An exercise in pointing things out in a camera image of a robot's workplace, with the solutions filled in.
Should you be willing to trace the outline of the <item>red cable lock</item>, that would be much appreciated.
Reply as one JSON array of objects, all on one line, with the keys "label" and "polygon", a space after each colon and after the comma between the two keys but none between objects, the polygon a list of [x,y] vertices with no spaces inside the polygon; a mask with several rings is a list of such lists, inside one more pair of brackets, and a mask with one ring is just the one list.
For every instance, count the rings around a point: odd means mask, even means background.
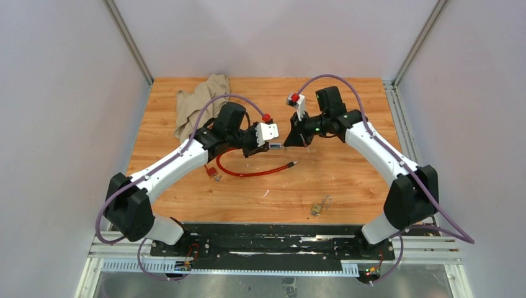
[{"label": "red cable lock", "polygon": [[227,157],[224,161],[224,158],[227,154],[220,155],[216,158],[216,166],[222,172],[232,177],[237,178],[256,178],[269,176],[271,174],[276,174],[282,171],[286,171],[290,168],[295,167],[298,164],[298,160],[291,160],[284,162],[283,160],[278,160],[277,163],[271,163],[265,165],[264,161],[253,162],[242,162],[240,160],[235,160],[232,156]]}]

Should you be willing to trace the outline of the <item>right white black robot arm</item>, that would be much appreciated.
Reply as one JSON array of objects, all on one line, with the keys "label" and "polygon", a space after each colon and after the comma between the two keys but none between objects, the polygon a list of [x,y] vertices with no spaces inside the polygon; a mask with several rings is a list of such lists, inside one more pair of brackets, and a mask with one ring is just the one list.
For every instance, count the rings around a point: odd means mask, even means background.
[{"label": "right white black robot arm", "polygon": [[427,197],[438,197],[438,174],[431,166],[419,166],[404,157],[373,127],[361,111],[348,110],[335,86],[316,92],[319,115],[306,111],[306,97],[292,93],[286,103],[296,109],[285,147],[308,147],[314,136],[335,135],[357,150],[382,176],[390,189],[382,213],[356,231],[351,247],[361,257],[378,253],[380,243],[437,213]]}]

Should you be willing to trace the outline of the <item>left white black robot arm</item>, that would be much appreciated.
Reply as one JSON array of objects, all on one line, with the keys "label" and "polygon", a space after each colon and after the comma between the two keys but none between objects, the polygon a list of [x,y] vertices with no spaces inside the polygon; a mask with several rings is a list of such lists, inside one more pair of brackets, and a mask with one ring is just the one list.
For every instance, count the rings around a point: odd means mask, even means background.
[{"label": "left white black robot arm", "polygon": [[277,124],[264,115],[262,122],[242,129],[245,116],[245,107],[228,102],[216,117],[198,126],[178,148],[153,165],[131,176],[115,174],[101,216],[122,234],[122,240],[157,240],[174,256],[184,256],[190,248],[185,228],[176,219],[154,214],[152,205],[178,180],[230,149],[242,150],[245,157],[269,151],[269,142],[279,137]]}]

